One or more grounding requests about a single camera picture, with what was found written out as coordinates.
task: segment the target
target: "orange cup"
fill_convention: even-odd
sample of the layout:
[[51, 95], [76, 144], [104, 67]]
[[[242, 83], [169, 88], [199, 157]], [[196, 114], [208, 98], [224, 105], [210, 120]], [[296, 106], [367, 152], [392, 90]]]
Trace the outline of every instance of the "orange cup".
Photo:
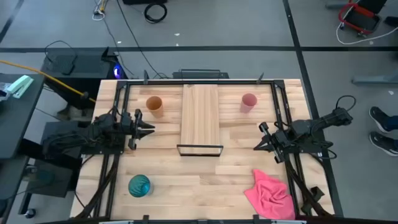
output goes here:
[[148, 98], [146, 106], [155, 118], [163, 117], [163, 102], [158, 96]]

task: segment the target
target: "green object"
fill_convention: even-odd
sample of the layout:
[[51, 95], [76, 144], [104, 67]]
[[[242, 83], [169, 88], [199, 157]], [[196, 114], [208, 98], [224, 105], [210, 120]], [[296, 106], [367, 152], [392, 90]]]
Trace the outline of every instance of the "green object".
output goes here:
[[129, 192], [133, 197], [143, 197], [152, 193], [154, 186], [145, 175], [135, 175], [129, 182]]
[[32, 84], [33, 78], [24, 75], [18, 78], [15, 82], [13, 82], [9, 87], [7, 87], [7, 91], [13, 94], [14, 98], [19, 99], [25, 91], [28, 89], [30, 84]]

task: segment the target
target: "white cable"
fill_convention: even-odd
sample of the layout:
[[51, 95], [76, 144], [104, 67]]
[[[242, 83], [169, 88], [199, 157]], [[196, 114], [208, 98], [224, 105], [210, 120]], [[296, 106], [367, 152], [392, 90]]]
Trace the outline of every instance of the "white cable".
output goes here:
[[[348, 12], [344, 15], [344, 19], [346, 18], [346, 16], [348, 15], [348, 13], [352, 10], [352, 8], [353, 8], [353, 7], [351, 7], [351, 8], [348, 10]], [[390, 31], [390, 32], [388, 32], [388, 33], [386, 33], [386, 34], [383, 34], [383, 35], [380, 35], [380, 36], [377, 36], [377, 37], [372, 37], [372, 38], [368, 38], [368, 39], [363, 39], [363, 40], [359, 40], [359, 41], [351, 42], [351, 43], [345, 43], [345, 42], [341, 41], [340, 38], [338, 37], [338, 30], [340, 29], [340, 26], [341, 26], [341, 25], [343, 25], [342, 22], [340, 22], [340, 23], [338, 24], [338, 26], [337, 26], [337, 29], [336, 29], [336, 37], [337, 37], [337, 40], [338, 40], [341, 44], [343, 44], [343, 45], [353, 45], [353, 44], [358, 44], [358, 43], [365, 42], [365, 41], [369, 41], [369, 40], [376, 40], [376, 39], [378, 39], [378, 38], [388, 36], [388, 35], [392, 34], [393, 32], [395, 32], [396, 30], [398, 30], [398, 27], [397, 27], [397, 28], [393, 29], [392, 31]]]
[[[105, 0], [99, 0], [98, 3], [96, 2], [96, 0], [94, 0], [94, 2], [96, 3], [96, 6], [94, 7], [94, 11], [93, 11], [93, 17], [92, 17], [92, 19], [94, 21], [101, 21], [101, 20], [105, 19], [105, 13], [101, 12], [101, 10], [98, 9], [100, 7], [100, 4], [101, 4], [102, 1], [105, 1]], [[96, 13], [101, 15], [101, 17], [99, 19], [95, 19], [95, 14]]]

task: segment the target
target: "concrete floor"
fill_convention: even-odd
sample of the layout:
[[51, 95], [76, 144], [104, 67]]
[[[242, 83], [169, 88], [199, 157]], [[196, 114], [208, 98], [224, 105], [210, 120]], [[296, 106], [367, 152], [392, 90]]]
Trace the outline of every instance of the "concrete floor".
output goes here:
[[[354, 118], [352, 125], [325, 131], [326, 139], [335, 143], [332, 149], [338, 154], [332, 166], [343, 213], [346, 217], [398, 220], [398, 161], [373, 147], [368, 140], [368, 133], [376, 130], [368, 116], [368, 109], [379, 106], [390, 115], [397, 114], [398, 105], [395, 102], [398, 100], [398, 87], [351, 84], [353, 75], [386, 74], [397, 68], [398, 59], [393, 52], [397, 48], [388, 47], [398, 46], [398, 32], [352, 46], [369, 47], [365, 50], [338, 48], [341, 47], [335, 37], [338, 11], [326, 10], [325, 2], [290, 0], [289, 4], [299, 44], [302, 47], [315, 47], [303, 52], [303, 63], [307, 68], [319, 115], [330, 113], [341, 95], [351, 94], [357, 98], [357, 105], [350, 111]], [[15, 0], [0, 2], [0, 28], [13, 15], [16, 5]], [[42, 48], [55, 40], [64, 40], [72, 47], [114, 47], [104, 23], [91, 20], [94, 5], [93, 0], [24, 1], [6, 35], [0, 39], [0, 58], [40, 68], [44, 59], [44, 54], [40, 53]], [[131, 7], [122, 2], [121, 5], [140, 46], [225, 46], [217, 51], [174, 49], [146, 52], [158, 72], [171, 75], [181, 68], [209, 68], [228, 72], [231, 78], [257, 78], [262, 72], [264, 78], [306, 78], [302, 76], [303, 63], [300, 69], [293, 48], [294, 40], [283, 1], [169, 0], [169, 13], [160, 24], [148, 24], [144, 20], [140, 11], [145, 6]], [[380, 15], [398, 16], [397, 12], [398, 0], [388, 0]], [[109, 1], [107, 5], [106, 21], [116, 41], [120, 41], [119, 47], [136, 47], [115, 1]], [[390, 30], [390, 27], [381, 24], [374, 35]], [[341, 31], [340, 36], [346, 42], [358, 39], [350, 30]], [[267, 48], [259, 50], [250, 46], [291, 48], [279, 51]], [[38, 53], [11, 53], [21, 52], [23, 48]], [[146, 69], [151, 77], [155, 75], [141, 53], [124, 51], [121, 56], [133, 73], [141, 75]], [[5, 65], [0, 65], [0, 72], [29, 73]], [[51, 106], [44, 106], [44, 101], [51, 101]], [[63, 106], [65, 102], [49, 91], [43, 91], [37, 105], [40, 110], [52, 115]], [[36, 110], [26, 138], [40, 142], [44, 124], [48, 121], [54, 119]], [[65, 220], [69, 215], [73, 194], [68, 194], [66, 198], [33, 196], [31, 207], [38, 209], [38, 215], [31, 220], [16, 215], [20, 200], [18, 197], [8, 223]]]

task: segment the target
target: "yellow cable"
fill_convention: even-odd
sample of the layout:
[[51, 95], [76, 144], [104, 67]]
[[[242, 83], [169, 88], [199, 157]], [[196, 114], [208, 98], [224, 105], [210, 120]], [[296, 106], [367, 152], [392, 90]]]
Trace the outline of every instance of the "yellow cable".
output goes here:
[[[38, 70], [38, 69], [36, 69], [36, 68], [31, 68], [31, 67], [28, 67], [28, 66], [18, 65], [18, 64], [16, 64], [16, 63], [8, 62], [8, 61], [5, 61], [5, 60], [0, 60], [0, 63], [5, 63], [6, 65], [11, 65], [11, 66], [14, 66], [14, 67], [23, 68], [23, 69], [30, 70], [30, 71], [32, 71], [32, 72], [39, 73], [39, 74], [41, 74], [41, 75], [44, 75], [46, 78], [48, 78], [48, 79], [50, 79], [50, 80], [52, 80], [52, 81], [58, 83], [59, 85], [65, 87], [65, 88], [67, 88], [67, 89], [69, 89], [70, 91], [79, 94], [80, 96], [83, 96], [83, 95], [84, 95], [82, 92], [80, 92], [80, 91], [78, 91], [78, 90], [75, 90], [74, 88], [68, 86], [67, 84], [61, 82], [60, 80], [57, 80], [56, 78], [54, 78], [54, 77], [52, 77], [52, 76], [50, 76], [50, 75], [47, 75], [46, 73], [44, 73], [44, 72], [42, 72], [42, 71], [40, 71], [40, 70]], [[94, 100], [94, 99], [92, 99], [92, 98], [88, 98], [88, 99], [89, 99], [90, 101], [92, 101], [92, 102], [95, 103], [95, 100]]]
[[105, 1], [106, 0], [102, 0], [102, 4], [101, 4], [101, 7], [100, 7], [100, 11], [101, 12], [105, 12]]

